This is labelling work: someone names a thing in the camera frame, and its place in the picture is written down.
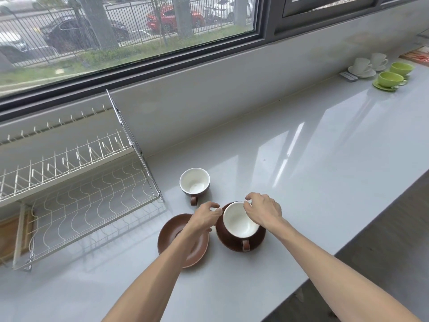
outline small gray object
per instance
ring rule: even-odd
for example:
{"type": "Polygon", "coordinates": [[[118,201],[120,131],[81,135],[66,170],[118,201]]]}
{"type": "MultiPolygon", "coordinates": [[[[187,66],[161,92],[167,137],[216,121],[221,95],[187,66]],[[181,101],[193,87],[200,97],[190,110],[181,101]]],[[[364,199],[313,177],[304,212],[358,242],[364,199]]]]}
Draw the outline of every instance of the small gray object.
{"type": "Polygon", "coordinates": [[[355,82],[358,80],[356,75],[352,75],[351,73],[344,71],[340,72],[340,76],[346,79],[348,82],[355,82]]]}

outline grass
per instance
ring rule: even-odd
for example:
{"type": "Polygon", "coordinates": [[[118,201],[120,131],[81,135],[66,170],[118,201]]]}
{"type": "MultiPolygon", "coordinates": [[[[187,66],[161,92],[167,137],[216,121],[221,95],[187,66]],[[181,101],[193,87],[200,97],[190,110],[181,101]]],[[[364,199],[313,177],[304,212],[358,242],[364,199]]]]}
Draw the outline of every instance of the grass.
{"type": "Polygon", "coordinates": [[[157,38],[149,42],[116,49],[87,51],[73,59],[65,59],[54,64],[17,68],[12,72],[2,73],[0,75],[0,88],[4,85],[20,82],[29,82],[44,78],[58,78],[58,80],[61,80],[62,75],[85,74],[93,70],[106,70],[114,66],[157,57],[165,53],[208,43],[245,31],[247,31],[246,27],[228,26],[210,32],[200,33],[190,38],[172,36],[167,38],[168,46],[165,46],[162,39],[157,38]],[[64,74],[56,74],[55,71],[57,69],[63,69],[64,74]]]}

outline dark brown saucer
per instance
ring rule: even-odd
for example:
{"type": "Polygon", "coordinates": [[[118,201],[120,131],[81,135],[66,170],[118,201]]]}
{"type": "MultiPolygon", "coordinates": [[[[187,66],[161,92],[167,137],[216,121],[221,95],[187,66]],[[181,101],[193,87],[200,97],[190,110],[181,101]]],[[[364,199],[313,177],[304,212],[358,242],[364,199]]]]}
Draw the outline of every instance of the dark brown saucer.
{"type": "MultiPolygon", "coordinates": [[[[222,208],[222,212],[225,212],[225,209],[231,203],[225,205],[222,208]]],[[[254,250],[259,245],[261,245],[262,241],[265,238],[265,232],[266,232],[266,229],[262,226],[259,226],[256,233],[249,237],[250,251],[254,250]]],[[[244,252],[241,239],[233,236],[233,234],[228,232],[225,225],[223,224],[223,214],[222,214],[222,216],[220,216],[218,218],[218,220],[216,222],[216,233],[217,233],[217,237],[220,239],[222,244],[224,244],[228,249],[236,251],[236,252],[244,252]]]]}
{"type": "MultiPolygon", "coordinates": [[[[172,243],[174,238],[182,231],[186,223],[192,215],[190,213],[182,213],[174,216],[161,228],[158,236],[158,253],[161,254],[172,243]]],[[[207,251],[209,235],[208,231],[202,233],[195,245],[192,247],[190,254],[186,258],[184,268],[189,268],[196,264],[207,251]]]]}

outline black car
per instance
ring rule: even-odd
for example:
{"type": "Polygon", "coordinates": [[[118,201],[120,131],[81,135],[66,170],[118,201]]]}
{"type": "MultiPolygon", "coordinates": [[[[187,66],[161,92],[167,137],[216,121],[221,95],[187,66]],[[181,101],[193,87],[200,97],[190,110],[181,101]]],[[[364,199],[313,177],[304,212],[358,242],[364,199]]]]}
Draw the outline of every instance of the black car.
{"type": "MultiPolygon", "coordinates": [[[[82,17],[79,25],[75,16],[58,17],[50,24],[41,27],[40,32],[49,46],[54,47],[58,53],[72,52],[98,47],[98,40],[87,18],[82,17]]],[[[115,20],[110,20],[117,42],[123,42],[130,38],[126,26],[115,20]]]]}

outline person's left hand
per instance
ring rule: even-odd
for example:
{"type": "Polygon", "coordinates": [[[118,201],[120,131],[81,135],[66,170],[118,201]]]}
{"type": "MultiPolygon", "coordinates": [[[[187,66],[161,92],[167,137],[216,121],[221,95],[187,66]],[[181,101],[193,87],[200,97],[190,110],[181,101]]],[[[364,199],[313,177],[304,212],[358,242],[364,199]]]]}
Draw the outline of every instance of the person's left hand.
{"type": "Polygon", "coordinates": [[[186,224],[190,231],[200,235],[205,230],[211,230],[214,224],[216,224],[217,219],[222,215],[222,209],[219,208],[219,204],[216,202],[208,201],[200,205],[200,207],[195,211],[195,213],[190,218],[189,222],[186,224]]]}

